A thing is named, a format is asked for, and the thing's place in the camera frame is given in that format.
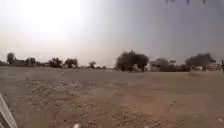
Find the tree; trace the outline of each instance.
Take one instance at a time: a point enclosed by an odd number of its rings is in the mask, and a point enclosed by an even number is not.
[[[36,64],[36,59],[34,57],[29,57],[25,60],[26,66],[34,66]]]
[[[7,62],[9,64],[13,64],[14,60],[16,59],[16,56],[14,53],[10,52],[7,54]]]
[[[90,67],[90,68],[94,68],[95,65],[96,65],[96,62],[95,62],[95,61],[91,61],[91,62],[89,62],[89,67]]]
[[[62,63],[63,61],[60,60],[58,57],[52,58],[51,60],[48,61],[50,67],[53,68],[62,68]]]
[[[123,52],[116,62],[116,69],[121,71],[132,71],[133,66],[137,65],[142,71],[144,71],[145,66],[148,64],[148,57],[144,54],[135,53],[134,51]]]
[[[176,0],[166,0],[166,3],[167,2],[175,2]]]
[[[78,60],[77,59],[67,59],[65,61],[65,65],[68,67],[68,68],[72,68],[73,65],[75,67],[78,67]]]
[[[197,54],[196,56],[192,56],[186,59],[185,64],[189,67],[197,67],[203,66],[205,67],[207,64],[214,62],[213,57],[210,53]]]

